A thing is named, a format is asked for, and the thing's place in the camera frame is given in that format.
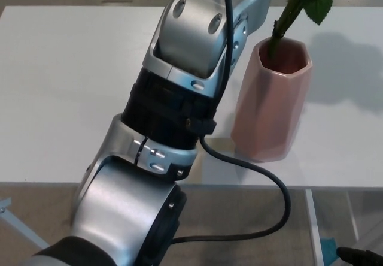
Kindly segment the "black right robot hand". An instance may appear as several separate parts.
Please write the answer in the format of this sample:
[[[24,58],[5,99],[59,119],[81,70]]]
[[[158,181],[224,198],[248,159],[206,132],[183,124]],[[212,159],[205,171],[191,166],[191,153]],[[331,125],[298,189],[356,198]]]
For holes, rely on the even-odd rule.
[[[336,254],[343,262],[351,265],[382,265],[382,256],[370,250],[338,247]]]

